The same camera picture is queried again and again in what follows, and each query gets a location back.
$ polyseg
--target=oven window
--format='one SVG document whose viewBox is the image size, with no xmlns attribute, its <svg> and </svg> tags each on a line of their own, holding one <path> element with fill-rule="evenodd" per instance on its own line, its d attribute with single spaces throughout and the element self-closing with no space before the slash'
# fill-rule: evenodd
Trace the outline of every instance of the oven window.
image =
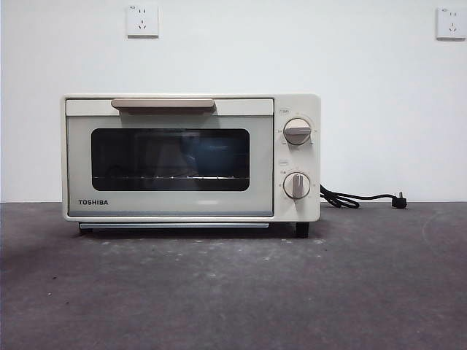
<svg viewBox="0 0 467 350">
<path fill-rule="evenodd" d="M 98 191 L 245 191 L 244 129 L 100 128 L 91 134 Z"/>
</svg>

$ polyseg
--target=black power cord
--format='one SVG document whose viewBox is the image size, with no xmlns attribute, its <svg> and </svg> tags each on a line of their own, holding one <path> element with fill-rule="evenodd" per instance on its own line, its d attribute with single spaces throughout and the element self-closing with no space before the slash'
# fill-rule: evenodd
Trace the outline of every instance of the black power cord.
<svg viewBox="0 0 467 350">
<path fill-rule="evenodd" d="M 321 198 L 326 199 L 329 204 L 335 206 L 336 208 L 345 206 L 351 209 L 358 209 L 360 208 L 360 204 L 357 201 L 353 201 L 353 199 L 358 199 L 361 201 L 372 201 L 374 199 L 380 198 L 391 198 L 392 206 L 394 208 L 405 209 L 407 207 L 407 199 L 402 196 L 402 192 L 399 193 L 399 197 L 396 197 L 395 195 L 372 195 L 370 197 L 363 197 L 361 195 L 349 195 L 347 193 L 332 192 L 325 189 L 321 185 Z"/>
</svg>

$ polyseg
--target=temperature knob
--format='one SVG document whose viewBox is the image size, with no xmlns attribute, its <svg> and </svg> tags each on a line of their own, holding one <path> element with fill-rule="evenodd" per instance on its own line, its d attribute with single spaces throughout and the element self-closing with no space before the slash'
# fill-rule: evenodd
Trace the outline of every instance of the temperature knob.
<svg viewBox="0 0 467 350">
<path fill-rule="evenodd" d="M 309 124 L 301 119 L 290 120 L 284 128 L 284 136 L 289 144 L 300 145 L 307 142 L 312 134 Z"/>
<path fill-rule="evenodd" d="M 291 173 L 284 180 L 284 191 L 293 199 L 302 199 L 309 193 L 309 179 L 302 173 Z"/>
</svg>

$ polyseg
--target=wall socket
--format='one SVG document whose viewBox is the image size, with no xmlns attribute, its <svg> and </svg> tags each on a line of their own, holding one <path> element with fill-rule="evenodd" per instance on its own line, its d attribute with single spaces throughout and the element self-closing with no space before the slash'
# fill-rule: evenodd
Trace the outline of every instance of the wall socket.
<svg viewBox="0 0 467 350">
<path fill-rule="evenodd" d="M 159 8 L 156 4 L 130 5 L 126 9 L 128 38 L 158 38 Z"/>
<path fill-rule="evenodd" d="M 440 40 L 467 38 L 467 9 L 448 7 L 437 9 L 436 38 Z"/>
</svg>

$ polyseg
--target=white toaster oven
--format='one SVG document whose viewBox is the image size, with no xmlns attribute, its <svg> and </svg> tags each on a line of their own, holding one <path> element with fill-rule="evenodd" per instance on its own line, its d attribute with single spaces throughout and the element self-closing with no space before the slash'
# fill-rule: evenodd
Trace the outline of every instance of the white toaster oven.
<svg viewBox="0 0 467 350">
<path fill-rule="evenodd" d="M 320 99 L 69 95 L 63 215 L 93 228 L 267 227 L 320 216 Z"/>
</svg>

